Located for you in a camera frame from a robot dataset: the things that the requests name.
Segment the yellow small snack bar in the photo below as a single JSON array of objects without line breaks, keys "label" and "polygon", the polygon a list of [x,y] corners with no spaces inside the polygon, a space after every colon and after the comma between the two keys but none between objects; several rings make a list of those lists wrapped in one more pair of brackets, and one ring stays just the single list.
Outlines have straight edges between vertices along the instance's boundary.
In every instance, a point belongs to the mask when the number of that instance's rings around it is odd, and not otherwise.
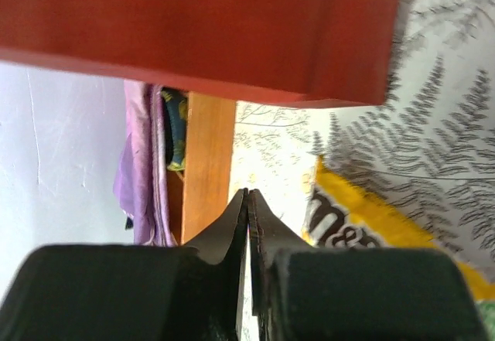
[{"label": "yellow small snack bar", "polygon": [[427,179],[393,186],[388,203],[316,159],[303,239],[314,247],[435,248],[448,254],[478,301],[494,299],[494,182],[455,182],[445,195]]}]

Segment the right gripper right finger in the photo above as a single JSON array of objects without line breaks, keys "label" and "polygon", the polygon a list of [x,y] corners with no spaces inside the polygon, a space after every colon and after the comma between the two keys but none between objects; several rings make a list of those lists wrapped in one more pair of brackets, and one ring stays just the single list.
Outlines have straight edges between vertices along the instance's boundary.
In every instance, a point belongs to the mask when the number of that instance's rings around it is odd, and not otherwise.
[{"label": "right gripper right finger", "polygon": [[263,340],[485,340],[461,271],[431,248],[383,247],[315,192],[316,247],[249,195],[252,312]]}]

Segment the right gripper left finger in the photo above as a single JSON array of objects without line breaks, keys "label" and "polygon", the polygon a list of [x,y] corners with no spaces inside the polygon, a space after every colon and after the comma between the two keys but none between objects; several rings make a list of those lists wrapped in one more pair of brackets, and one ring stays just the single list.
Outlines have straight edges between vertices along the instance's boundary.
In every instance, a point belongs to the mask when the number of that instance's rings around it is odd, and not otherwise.
[{"label": "right gripper left finger", "polygon": [[22,263],[3,340],[238,340],[248,193],[180,247],[49,245]]}]

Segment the red paper bag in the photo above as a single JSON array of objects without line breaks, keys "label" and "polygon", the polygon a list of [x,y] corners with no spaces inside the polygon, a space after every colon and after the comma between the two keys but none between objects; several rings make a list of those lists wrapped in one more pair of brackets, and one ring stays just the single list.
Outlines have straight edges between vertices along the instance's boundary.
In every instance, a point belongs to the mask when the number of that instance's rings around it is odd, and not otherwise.
[{"label": "red paper bag", "polygon": [[1,58],[288,107],[383,103],[399,0],[1,0]]}]

